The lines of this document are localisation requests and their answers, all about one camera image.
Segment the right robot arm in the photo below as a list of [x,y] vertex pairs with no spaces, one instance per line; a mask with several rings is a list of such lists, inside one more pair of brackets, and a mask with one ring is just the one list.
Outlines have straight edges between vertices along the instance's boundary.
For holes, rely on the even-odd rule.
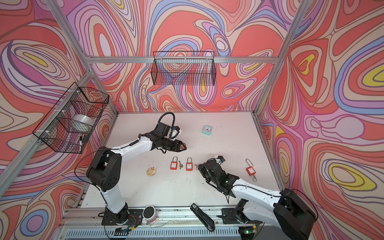
[[218,156],[199,164],[197,169],[206,183],[227,199],[239,199],[235,216],[230,221],[241,224],[259,221],[280,228],[292,240],[309,239],[318,216],[294,190],[273,191],[258,187],[226,173],[222,162],[223,158]]

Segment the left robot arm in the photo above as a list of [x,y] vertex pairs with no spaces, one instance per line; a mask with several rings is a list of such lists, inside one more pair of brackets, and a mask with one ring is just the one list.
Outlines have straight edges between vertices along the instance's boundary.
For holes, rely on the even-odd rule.
[[160,150],[164,154],[185,151],[186,144],[176,139],[180,132],[178,126],[158,123],[154,130],[139,134],[134,141],[112,148],[102,146],[97,150],[86,177],[101,193],[106,203],[105,214],[110,215],[114,223],[126,224],[130,217],[128,204],[118,186],[122,165],[152,150]]

